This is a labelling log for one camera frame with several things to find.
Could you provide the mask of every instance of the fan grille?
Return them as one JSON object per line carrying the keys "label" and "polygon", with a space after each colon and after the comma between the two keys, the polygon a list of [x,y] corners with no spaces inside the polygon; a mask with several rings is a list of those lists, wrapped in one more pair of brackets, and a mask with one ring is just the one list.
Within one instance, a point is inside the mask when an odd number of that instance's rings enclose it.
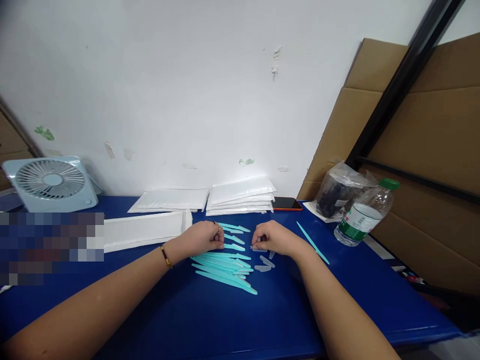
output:
{"label": "fan grille", "polygon": [[[58,178],[58,184],[46,181],[48,176]],[[85,176],[66,161],[42,159],[23,165],[15,175],[18,186],[39,199],[64,199],[78,193],[85,185]]]}

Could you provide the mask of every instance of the bottle label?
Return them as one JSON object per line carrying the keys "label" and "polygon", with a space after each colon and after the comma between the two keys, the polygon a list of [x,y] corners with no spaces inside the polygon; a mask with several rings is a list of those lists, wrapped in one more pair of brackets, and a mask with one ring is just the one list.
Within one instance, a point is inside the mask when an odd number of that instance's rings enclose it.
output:
{"label": "bottle label", "polygon": [[[361,242],[382,219],[368,216],[357,210],[355,206],[358,206],[358,204],[354,204],[351,207],[348,214],[345,215],[343,220],[338,225],[338,229],[353,241]],[[364,210],[363,208],[365,207],[365,210],[368,209],[378,213],[366,205],[359,207],[360,210]]]}

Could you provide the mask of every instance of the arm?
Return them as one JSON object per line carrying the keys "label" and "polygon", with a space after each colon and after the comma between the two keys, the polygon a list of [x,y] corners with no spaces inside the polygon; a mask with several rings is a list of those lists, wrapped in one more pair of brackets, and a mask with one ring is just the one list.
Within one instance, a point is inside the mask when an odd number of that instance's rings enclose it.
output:
{"label": "arm", "polygon": [[[258,242],[261,236],[266,241]],[[400,359],[307,242],[279,223],[269,221],[257,226],[252,245],[288,255],[296,262],[330,359]]]}
{"label": "arm", "polygon": [[[224,232],[202,221],[163,248],[172,265],[222,249]],[[169,270],[160,248],[60,303],[7,340],[9,359],[90,359]]]}

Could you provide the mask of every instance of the gold bracelet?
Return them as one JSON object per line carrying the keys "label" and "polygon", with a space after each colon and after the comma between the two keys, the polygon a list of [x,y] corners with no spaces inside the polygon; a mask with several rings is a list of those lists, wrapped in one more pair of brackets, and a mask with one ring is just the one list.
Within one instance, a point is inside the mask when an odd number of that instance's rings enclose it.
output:
{"label": "gold bracelet", "polygon": [[167,254],[165,253],[165,249],[164,249],[164,246],[160,246],[160,249],[161,249],[161,252],[163,254],[163,257],[165,258],[165,262],[166,262],[166,265],[170,268],[170,269],[173,269],[174,266],[170,263],[170,260],[169,258],[167,257]]}

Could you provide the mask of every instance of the black metal frame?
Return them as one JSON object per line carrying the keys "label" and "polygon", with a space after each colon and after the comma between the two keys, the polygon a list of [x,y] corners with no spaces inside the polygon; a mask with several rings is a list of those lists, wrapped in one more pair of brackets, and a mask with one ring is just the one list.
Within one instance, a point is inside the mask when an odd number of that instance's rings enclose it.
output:
{"label": "black metal frame", "polygon": [[413,36],[408,51],[386,87],[370,119],[353,146],[345,163],[358,170],[362,164],[396,174],[429,188],[480,204],[480,196],[459,188],[442,184],[416,174],[368,159],[410,88],[427,64],[439,40],[449,27],[465,0],[434,0]]}

